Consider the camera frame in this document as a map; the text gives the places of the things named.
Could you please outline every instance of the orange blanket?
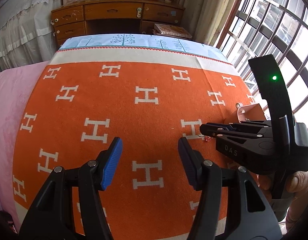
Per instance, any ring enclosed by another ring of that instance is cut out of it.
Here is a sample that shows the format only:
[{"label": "orange blanket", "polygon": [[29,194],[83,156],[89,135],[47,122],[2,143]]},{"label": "orange blanket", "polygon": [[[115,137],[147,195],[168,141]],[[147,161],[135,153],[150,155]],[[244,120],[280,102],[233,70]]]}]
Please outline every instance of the orange blanket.
[{"label": "orange blanket", "polygon": [[[232,65],[209,58],[163,51],[149,58],[142,54],[150,51],[130,48],[126,61],[103,60],[111,54],[121,58],[123,50],[128,49],[60,51],[46,66],[15,145],[18,216],[23,219],[55,166],[80,167],[119,136],[123,153],[111,186],[100,193],[114,239],[186,239],[200,192],[188,184],[177,141],[186,136],[206,159],[230,166],[215,150],[214,139],[199,137],[199,125],[222,123],[236,111],[235,103],[250,103],[250,93],[239,76],[217,71],[233,73]],[[174,64],[157,63],[171,62],[164,53],[171,54]],[[224,189],[219,230],[224,228],[226,198]],[[73,206],[76,230],[83,233],[77,190]]]}]

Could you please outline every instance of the person's arm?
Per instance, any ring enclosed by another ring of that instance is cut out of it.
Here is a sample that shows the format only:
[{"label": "person's arm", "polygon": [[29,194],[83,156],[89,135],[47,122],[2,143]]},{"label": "person's arm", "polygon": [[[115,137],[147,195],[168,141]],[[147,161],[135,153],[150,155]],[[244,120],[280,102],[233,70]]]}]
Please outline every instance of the person's arm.
[{"label": "person's arm", "polygon": [[[260,189],[263,191],[268,201],[272,199],[269,191],[271,180],[268,176],[260,175]],[[308,205],[308,171],[298,171],[288,177],[286,182],[286,190],[295,193],[294,200],[288,210],[286,216],[287,231],[294,226]]]}]

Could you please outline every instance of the stack of books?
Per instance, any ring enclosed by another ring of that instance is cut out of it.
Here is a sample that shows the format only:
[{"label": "stack of books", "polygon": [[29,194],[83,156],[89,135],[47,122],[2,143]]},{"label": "stack of books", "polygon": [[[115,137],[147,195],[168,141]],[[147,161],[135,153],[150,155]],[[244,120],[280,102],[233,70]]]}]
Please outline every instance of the stack of books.
[{"label": "stack of books", "polygon": [[173,38],[181,38],[190,40],[192,35],[182,27],[166,25],[166,24],[154,24],[154,35],[167,36]]}]

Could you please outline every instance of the beige curtain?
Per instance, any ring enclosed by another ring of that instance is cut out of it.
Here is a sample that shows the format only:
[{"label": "beige curtain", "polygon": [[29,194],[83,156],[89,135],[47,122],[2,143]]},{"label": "beige curtain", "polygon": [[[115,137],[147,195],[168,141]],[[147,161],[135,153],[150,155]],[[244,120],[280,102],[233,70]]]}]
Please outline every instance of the beige curtain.
[{"label": "beige curtain", "polygon": [[213,46],[235,0],[176,0],[185,7],[182,27],[193,40]]}]

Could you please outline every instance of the pink blanket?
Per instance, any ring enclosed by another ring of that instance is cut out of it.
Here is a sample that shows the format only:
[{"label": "pink blanket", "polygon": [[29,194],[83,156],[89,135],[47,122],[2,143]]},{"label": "pink blanket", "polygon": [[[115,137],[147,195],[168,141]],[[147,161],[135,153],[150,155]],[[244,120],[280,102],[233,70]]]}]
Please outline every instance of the pink blanket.
[{"label": "pink blanket", "polygon": [[19,229],[13,198],[13,155],[26,103],[48,61],[7,69],[0,73],[0,205]]}]

